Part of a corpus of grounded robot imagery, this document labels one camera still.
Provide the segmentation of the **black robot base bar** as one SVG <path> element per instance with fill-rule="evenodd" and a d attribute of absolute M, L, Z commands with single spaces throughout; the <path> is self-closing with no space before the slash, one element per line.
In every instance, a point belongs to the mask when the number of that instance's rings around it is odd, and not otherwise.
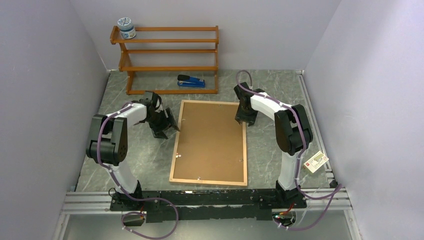
<path fill-rule="evenodd" d="M 305 197 L 282 199 L 276 188 L 142 191 L 142 201 L 111 195 L 112 212 L 143 212 L 147 223 L 245 219 L 270 221 L 278 212 L 305 209 Z"/>

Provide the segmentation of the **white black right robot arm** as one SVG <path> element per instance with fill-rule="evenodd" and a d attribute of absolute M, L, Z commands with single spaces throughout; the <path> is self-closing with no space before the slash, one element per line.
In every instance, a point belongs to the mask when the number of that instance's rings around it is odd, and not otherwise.
<path fill-rule="evenodd" d="M 239 105 L 235 120 L 249 127 L 256 122 L 258 113 L 274 121 L 275 139 L 282 151 L 281 170 L 276 182 L 275 202 L 288 207 L 301 195 L 299 171 L 301 158 L 313 140 L 313 131 L 304 106 L 283 103 L 261 89 L 252 90 L 246 82 L 238 83 L 234 92 Z"/>

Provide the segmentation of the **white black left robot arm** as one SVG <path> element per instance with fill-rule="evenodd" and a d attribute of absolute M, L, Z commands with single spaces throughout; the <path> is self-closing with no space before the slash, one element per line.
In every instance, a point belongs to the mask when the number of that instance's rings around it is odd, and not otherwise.
<path fill-rule="evenodd" d="M 156 139 L 167 139 L 168 129 L 179 130 L 169 107 L 153 91 L 141 99 L 126 102 L 121 109 L 92 117 L 86 145 L 86 156 L 104 168 L 115 183 L 116 194 L 130 210 L 142 206 L 140 182 L 132 174 L 125 159 L 128 153 L 128 131 L 135 125 L 147 123 Z"/>

